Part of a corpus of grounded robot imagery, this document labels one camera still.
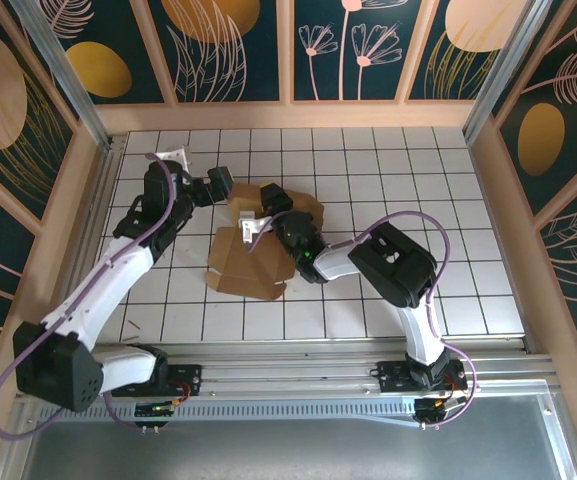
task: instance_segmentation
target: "cardboard box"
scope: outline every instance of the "cardboard box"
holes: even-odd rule
[[[295,275],[295,262],[286,253],[273,232],[266,233],[255,250],[250,253],[242,240],[237,223],[239,212],[254,211],[262,215],[261,187],[236,183],[233,185],[228,205],[233,227],[217,230],[210,249],[206,284],[217,292],[276,300],[286,290],[286,280]],[[286,190],[293,200],[293,208],[313,215],[314,223],[323,225],[324,207],[312,195]]]

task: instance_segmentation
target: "brown cardboard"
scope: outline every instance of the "brown cardboard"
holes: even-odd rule
[[[313,215],[321,228],[324,207],[314,197],[305,193],[286,190],[293,199],[294,208]],[[259,185],[236,183],[228,200],[233,227],[217,230],[210,249],[206,284],[218,292],[231,295],[276,300],[286,289],[286,280],[295,275],[295,262],[285,252],[277,237],[265,234],[255,250],[250,253],[237,227],[239,212],[254,211],[262,215]]]

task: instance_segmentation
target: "black bracket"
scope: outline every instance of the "black bracket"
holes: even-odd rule
[[[201,365],[168,365],[165,382],[133,383],[112,391],[113,397],[183,397],[199,395]]]
[[[410,365],[406,360],[378,362],[377,368],[370,371],[370,375],[379,380],[381,393],[449,392],[453,390],[451,380],[458,390],[468,388],[464,365],[460,360],[448,361],[444,374],[444,379],[428,390],[413,379],[410,374]]]

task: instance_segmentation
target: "white grid floor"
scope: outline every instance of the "white grid floor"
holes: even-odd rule
[[[472,162],[457,128],[324,128],[132,132],[100,247],[142,193],[143,154],[189,145],[190,171],[226,165],[235,181],[275,182],[324,204],[324,237],[351,238],[398,210],[420,210],[449,229],[451,263],[436,307],[448,335],[523,333]],[[443,258],[439,232],[417,218],[393,222]],[[299,275],[274,302],[214,292],[204,283],[213,235],[231,226],[227,205],[196,209],[186,228],[130,291],[104,342],[188,343],[401,336],[391,305],[359,276],[324,286]]]

